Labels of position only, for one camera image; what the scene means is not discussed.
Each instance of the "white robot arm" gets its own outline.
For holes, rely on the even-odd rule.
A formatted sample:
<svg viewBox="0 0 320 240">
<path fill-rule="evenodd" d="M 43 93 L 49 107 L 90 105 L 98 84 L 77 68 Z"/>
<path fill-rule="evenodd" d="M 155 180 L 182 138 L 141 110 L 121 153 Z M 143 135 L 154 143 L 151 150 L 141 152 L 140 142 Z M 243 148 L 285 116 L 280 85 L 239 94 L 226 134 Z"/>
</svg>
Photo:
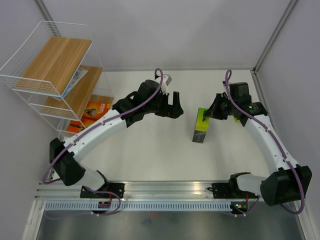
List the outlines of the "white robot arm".
<svg viewBox="0 0 320 240">
<path fill-rule="evenodd" d="M 228 70 L 223 82 L 227 93 L 216 94 L 204 117 L 226 120 L 233 116 L 239 120 L 256 141 L 270 176 L 236 173 L 229 179 L 228 190 L 235 198 L 244 192 L 262 196 L 269 206 L 301 200 L 302 196 L 304 199 L 312 177 L 309 167 L 300 166 L 289 154 L 275 133 L 264 106 L 260 102 L 252 103 L 248 84 L 238 82 L 229 85 L 230 76 L 231 70 Z"/>
</svg>

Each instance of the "cable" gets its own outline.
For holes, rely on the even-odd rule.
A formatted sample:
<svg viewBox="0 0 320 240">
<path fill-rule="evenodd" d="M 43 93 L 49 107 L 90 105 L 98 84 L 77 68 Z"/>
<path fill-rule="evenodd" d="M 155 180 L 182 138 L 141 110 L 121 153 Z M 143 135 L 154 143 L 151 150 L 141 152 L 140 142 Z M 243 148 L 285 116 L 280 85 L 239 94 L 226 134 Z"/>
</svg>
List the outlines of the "cable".
<svg viewBox="0 0 320 240">
<path fill-rule="evenodd" d="M 161 87 L 162 87 L 162 83 L 164 81 L 164 73 L 163 71 L 160 69 L 160 68 L 156 68 L 154 70 L 154 74 L 157 75 L 157 72 L 160 72 L 160 83 L 158 85 L 158 87 L 156 88 L 156 90 L 154 91 L 154 93 L 149 96 L 144 102 L 142 102 L 141 104 L 139 104 L 138 106 L 128 110 L 128 111 L 125 111 L 121 114 L 118 114 L 116 116 L 113 116 L 113 117 L 110 117 L 106 120 L 103 121 L 103 124 L 106 124 L 107 122 L 110 122 L 114 119 L 117 119 L 117 118 L 121 118 L 122 116 L 124 115 L 127 115 L 127 114 L 130 114 L 140 108 L 142 108 L 144 105 L 146 105 L 148 102 L 150 102 L 157 94 L 158 92 L 161 90 Z M 91 128 L 89 128 L 87 131 L 83 132 L 82 134 L 80 134 L 73 142 L 76 144 L 81 138 L 83 138 L 85 135 L 87 135 L 89 132 L 91 132 L 92 130 L 96 129 L 97 127 L 101 126 L 102 123 L 98 123 L 97 125 L 94 125 L 92 126 Z M 47 171 L 45 172 L 45 174 L 43 175 L 43 178 L 42 178 L 42 182 L 43 184 L 52 184 L 52 183 L 55 183 L 59 180 L 61 180 L 60 178 L 57 178 L 57 179 L 54 179 L 54 180 L 50 180 L 50 181 L 46 181 L 47 177 L 48 177 L 48 174 L 51 170 L 51 168 L 56 164 L 56 162 L 61 158 L 61 156 L 72 146 L 72 144 L 70 143 L 68 146 L 66 146 L 55 158 L 54 160 L 51 162 L 49 168 L 47 169 Z M 111 194 L 111 195 L 114 195 L 118 200 L 119 200 L 119 204 L 117 206 L 117 208 L 111 212 L 106 212 L 106 213 L 102 213 L 100 215 L 104 215 L 104 216 L 107 216 L 107 215 L 111 215 L 111 214 L 115 214 L 117 212 L 117 210 L 120 208 L 121 206 L 121 199 L 120 197 L 113 193 L 113 192 L 110 192 L 110 191 L 95 191 L 95 190 L 92 190 L 91 188 L 89 187 L 86 187 L 84 186 L 85 188 L 87 188 L 90 192 L 92 193 L 100 193 L 100 194 Z M 59 220 L 59 219 L 65 219 L 65 218 L 69 218 L 69 217 L 73 217 L 73 216 L 78 216 L 78 215 L 84 215 L 84 214 L 91 214 L 90 212 L 82 212 L 82 213 L 77 213 L 77 214 L 73 214 L 73 215 L 69 215 L 69 216 L 65 216 L 65 217 L 60 217 L 60 218 L 52 218 L 52 217 L 49 217 L 46 215 L 46 212 L 44 214 L 44 216 L 48 219 L 51 219 L 51 220 Z"/>
<path fill-rule="evenodd" d="M 280 142 L 278 141 L 277 137 L 275 136 L 275 134 L 263 123 L 261 122 L 260 120 L 256 119 L 254 116 L 250 115 L 249 113 L 245 112 L 244 110 L 242 110 L 236 103 L 235 101 L 232 99 L 231 97 L 231 94 L 230 94 L 230 89 L 229 89 L 229 80 L 231 78 L 231 74 L 232 74 L 232 71 L 231 69 L 229 69 L 228 71 L 226 71 L 225 73 L 225 90 L 226 90 L 226 93 L 229 97 L 229 100 L 230 102 L 232 103 L 232 105 L 239 111 L 241 112 L 242 114 L 246 115 L 248 118 L 254 120 L 255 122 L 257 122 L 259 125 L 261 125 L 266 132 L 268 132 L 270 134 L 270 136 L 272 137 L 272 139 L 274 140 L 275 144 L 277 145 L 277 147 L 279 148 L 281 154 L 282 154 L 282 157 L 284 158 L 284 160 L 286 161 L 286 163 L 288 164 L 288 166 L 290 167 L 290 169 L 292 170 L 293 172 L 293 175 L 295 177 L 295 180 L 298 184 L 298 187 L 299 187 L 299 192 L 300 192 L 300 198 L 301 198 L 301 205 L 300 205 L 300 208 L 298 211 L 291 211 L 290 209 L 286 208 L 283 204 L 281 204 L 281 207 L 283 209 L 285 209 L 287 212 L 291 213 L 291 214 L 295 214 L 295 215 L 298 215 L 300 214 L 304 208 L 305 208 L 305 194 L 304 194 L 304 189 L 302 187 L 302 183 L 299 179 L 299 176 L 297 174 L 297 171 L 295 170 L 294 166 L 289 162 L 288 160 L 288 156 L 286 155 L 284 149 L 282 148 Z"/>
<path fill-rule="evenodd" d="M 246 205 L 247 207 L 249 206 L 248 205 L 248 201 L 249 201 L 249 194 L 247 193 L 247 192 L 245 192 L 245 203 L 244 203 L 244 205 Z"/>
<path fill-rule="evenodd" d="M 128 111 L 125 111 L 125 112 L 123 112 L 123 113 L 121 113 L 121 114 L 118 114 L 118 115 L 116 115 L 116 116 L 113 116 L 113 117 L 110 117 L 110 118 L 104 120 L 103 123 L 105 124 L 105 123 L 110 122 L 110 121 L 112 121 L 112 120 L 114 120 L 114 119 L 117 119 L 117 118 L 120 118 L 120 117 L 122 117 L 122 116 L 124 116 L 124 115 L 130 114 L 130 113 L 132 113 L 132 112 L 134 112 L 134 111 L 142 108 L 144 105 L 146 105 L 148 102 L 150 102 L 150 101 L 157 95 L 157 93 L 160 91 L 161 86 L 162 86 L 162 83 L 163 83 L 163 81 L 164 81 L 164 73 L 162 72 L 162 70 L 161 70 L 160 68 L 157 68 L 157 69 L 154 71 L 154 74 L 157 74 L 158 71 L 160 72 L 160 76 L 161 76 L 160 83 L 159 83 L 157 89 L 154 91 L 154 93 L 153 93 L 150 97 L 148 97 L 148 99 L 146 99 L 144 102 L 142 102 L 142 103 L 139 104 L 138 106 L 136 106 L 136 107 L 134 107 L 134 108 L 132 108 L 132 109 L 130 109 L 130 110 L 128 110 Z M 80 135 L 74 140 L 74 143 L 78 142 L 78 141 L 79 141 L 81 138 L 83 138 L 85 135 L 87 135 L 87 134 L 90 133 L 92 130 L 96 129 L 97 127 L 99 127 L 99 126 L 101 126 L 101 125 L 102 125 L 101 123 L 98 123 L 97 125 L 94 125 L 94 126 L 92 126 L 91 128 L 89 128 L 87 131 L 84 131 L 82 134 L 80 134 Z M 48 170 L 45 172 L 45 174 L 44 174 L 44 176 L 43 176 L 43 178 L 42 178 L 43 184 L 52 184 L 52 183 L 54 183 L 54 182 L 57 182 L 57 181 L 61 180 L 60 178 L 58 178 L 58 179 L 55 179 L 55 180 L 46 181 L 46 179 L 47 179 L 47 177 L 48 177 L 48 174 L 49 174 L 51 168 L 56 164 L 56 162 L 60 159 L 60 157 L 61 157 L 71 146 L 72 146 L 72 144 L 70 143 L 70 144 L 69 144 L 68 146 L 66 146 L 66 147 L 58 154 L 58 156 L 56 156 L 56 158 L 51 162 Z"/>
<path fill-rule="evenodd" d="M 43 214 L 44 214 L 44 217 L 45 217 L 46 219 L 48 219 L 48 220 L 63 220 L 63 219 L 68 219 L 68 218 L 71 218 L 71 217 L 81 216 L 81 215 L 96 215 L 96 216 L 102 215 L 102 216 L 108 216 L 108 215 L 115 214 L 115 213 L 118 211 L 118 209 L 121 207 L 121 199 L 120 199 L 120 197 L 119 197 L 117 194 L 115 194 L 115 193 L 113 193 L 113 192 L 111 192 L 111 191 L 94 191 L 94 190 L 92 190 L 91 188 L 89 188 L 89 187 L 87 187 L 87 186 L 85 186 L 85 188 L 88 189 L 90 192 L 93 192 L 93 193 L 95 193 L 95 194 L 109 194 L 109 195 L 115 196 L 115 197 L 119 200 L 118 206 L 116 207 L 115 210 L 113 210 L 113 211 L 111 211 L 111 212 L 105 212 L 105 213 L 99 213 L 99 214 L 95 214 L 95 213 L 93 213 L 93 212 L 79 212 L 79 213 L 70 214 L 70 215 L 67 215 L 67 216 L 60 216 L 60 217 L 51 217 L 51 216 L 48 216 L 48 215 L 47 215 L 47 212 L 44 211 L 44 213 L 43 213 Z"/>
<path fill-rule="evenodd" d="M 257 203 L 259 202 L 259 200 L 260 200 L 260 196 L 258 196 L 256 201 L 254 202 L 254 205 L 250 209 L 248 209 L 246 213 L 241 213 L 241 214 L 233 214 L 231 212 L 223 212 L 223 213 L 227 215 L 233 215 L 234 217 L 246 217 L 249 213 L 251 213 L 257 207 L 258 205 Z"/>
</svg>

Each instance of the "orange book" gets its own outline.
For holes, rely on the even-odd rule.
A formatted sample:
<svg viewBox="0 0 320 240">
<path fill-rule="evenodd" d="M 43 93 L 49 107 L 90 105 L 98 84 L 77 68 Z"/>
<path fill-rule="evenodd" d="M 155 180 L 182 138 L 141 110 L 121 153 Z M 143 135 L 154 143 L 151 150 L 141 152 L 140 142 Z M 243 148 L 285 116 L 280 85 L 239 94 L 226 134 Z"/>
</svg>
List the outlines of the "orange book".
<svg viewBox="0 0 320 240">
<path fill-rule="evenodd" d="M 81 118 L 81 122 L 83 122 L 83 125 L 87 128 L 91 124 L 95 123 L 96 121 L 95 120 L 91 120 L 91 119 Z M 80 133 L 82 130 L 85 129 L 85 127 L 81 124 L 81 122 L 72 120 L 66 130 L 68 132 L 73 132 L 73 133 L 76 133 L 76 134 Z"/>
<path fill-rule="evenodd" d="M 82 117 L 84 119 L 98 120 L 105 115 L 111 108 L 110 103 L 106 102 L 88 102 Z"/>
</svg>

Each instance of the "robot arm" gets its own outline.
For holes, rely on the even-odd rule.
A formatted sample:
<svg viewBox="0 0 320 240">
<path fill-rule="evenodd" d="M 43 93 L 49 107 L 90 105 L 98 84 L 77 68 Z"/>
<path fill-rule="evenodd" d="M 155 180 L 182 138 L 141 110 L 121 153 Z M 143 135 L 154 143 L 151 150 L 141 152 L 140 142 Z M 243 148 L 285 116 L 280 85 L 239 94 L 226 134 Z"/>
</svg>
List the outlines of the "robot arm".
<svg viewBox="0 0 320 240">
<path fill-rule="evenodd" d="M 309 167 L 299 166 L 298 162 L 289 154 L 275 133 L 264 106 L 260 102 L 252 103 L 247 83 L 239 82 L 230 84 L 229 95 L 242 111 L 239 111 L 239 109 L 234 106 L 226 93 L 217 93 L 213 104 L 205 112 L 204 117 L 226 120 L 228 116 L 234 116 L 239 120 L 242 126 L 246 128 L 256 141 L 270 173 L 268 178 L 255 176 L 249 172 L 233 174 L 229 180 L 230 191 L 235 196 L 239 196 L 237 194 L 241 191 L 257 194 L 262 196 L 265 203 L 269 206 L 300 200 L 301 194 L 298 183 L 288 163 L 290 163 L 297 172 L 304 196 L 306 195 L 312 177 Z M 260 123 L 264 124 L 267 130 L 255 120 L 249 118 L 248 114 L 254 116 Z M 278 144 L 285 152 L 285 159 L 269 131 L 273 133 Z"/>
<path fill-rule="evenodd" d="M 107 179 L 99 171 L 94 171 L 81 164 L 81 161 L 92 149 L 111 135 L 142 120 L 145 114 L 154 113 L 157 116 L 176 119 L 184 113 L 178 92 L 173 92 L 173 105 L 168 104 L 168 84 L 172 80 L 169 75 L 163 76 L 161 90 L 147 104 L 140 108 L 137 107 L 155 93 L 160 84 L 159 80 L 160 78 L 155 76 L 155 80 L 143 82 L 138 91 L 120 99 L 103 117 L 81 133 L 68 138 L 65 142 L 61 142 L 58 138 L 51 141 L 50 163 L 64 151 L 53 168 L 66 186 L 78 184 L 92 190 L 101 189 L 107 183 Z"/>
</svg>

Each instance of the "wooden shelf board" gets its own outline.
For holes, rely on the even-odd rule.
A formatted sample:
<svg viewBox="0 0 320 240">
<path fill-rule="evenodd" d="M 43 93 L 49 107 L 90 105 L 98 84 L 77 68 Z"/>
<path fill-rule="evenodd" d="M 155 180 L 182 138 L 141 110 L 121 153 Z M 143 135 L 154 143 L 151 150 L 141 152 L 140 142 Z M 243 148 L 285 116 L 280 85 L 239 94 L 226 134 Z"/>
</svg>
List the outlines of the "wooden shelf board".
<svg viewBox="0 0 320 240">
<path fill-rule="evenodd" d="M 22 77 L 50 81 L 62 95 L 91 42 L 88 39 L 52 36 Z M 20 79 L 16 83 L 16 87 L 23 87 L 27 81 Z M 35 91 L 44 86 L 48 85 L 41 82 L 32 83 L 32 88 Z"/>
<path fill-rule="evenodd" d="M 82 117 L 91 94 L 103 71 L 102 67 L 84 65 L 81 65 L 80 67 L 88 70 L 88 72 L 64 98 L 64 100 L 69 104 L 69 106 L 79 118 Z M 64 101 L 58 101 L 50 96 L 48 97 L 44 105 L 60 109 L 69 109 Z"/>
</svg>

